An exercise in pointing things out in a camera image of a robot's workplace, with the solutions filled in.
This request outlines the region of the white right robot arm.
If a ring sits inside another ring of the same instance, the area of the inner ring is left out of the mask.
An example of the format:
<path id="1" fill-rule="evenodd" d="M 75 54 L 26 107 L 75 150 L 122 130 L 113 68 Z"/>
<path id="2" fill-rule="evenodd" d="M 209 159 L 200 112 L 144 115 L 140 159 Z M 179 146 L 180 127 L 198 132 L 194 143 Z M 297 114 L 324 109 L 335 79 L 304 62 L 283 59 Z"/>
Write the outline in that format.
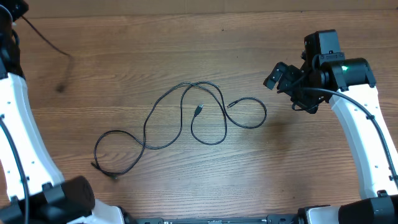
<path id="1" fill-rule="evenodd" d="M 289 95 L 295 111 L 315 114 L 321 103 L 330 105 L 354 159 L 361 199 L 301 208 L 292 223 L 397 223 L 397 150 L 368 61 L 347 59 L 334 29 L 316 31 L 304 44 L 303 65 L 277 63 L 264 86 Z"/>

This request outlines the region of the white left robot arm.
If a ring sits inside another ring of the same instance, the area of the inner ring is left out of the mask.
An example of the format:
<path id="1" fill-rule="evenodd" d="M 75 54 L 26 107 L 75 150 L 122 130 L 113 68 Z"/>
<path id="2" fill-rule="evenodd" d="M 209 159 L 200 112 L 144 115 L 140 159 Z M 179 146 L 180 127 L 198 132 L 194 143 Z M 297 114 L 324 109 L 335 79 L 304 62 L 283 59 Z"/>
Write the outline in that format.
<path id="1" fill-rule="evenodd" d="M 127 223 L 119 207 L 96 199 L 83 176 L 65 180 L 44 145 L 30 108 L 13 24 L 29 7 L 1 1 L 1 165 L 10 204 L 2 223 Z"/>

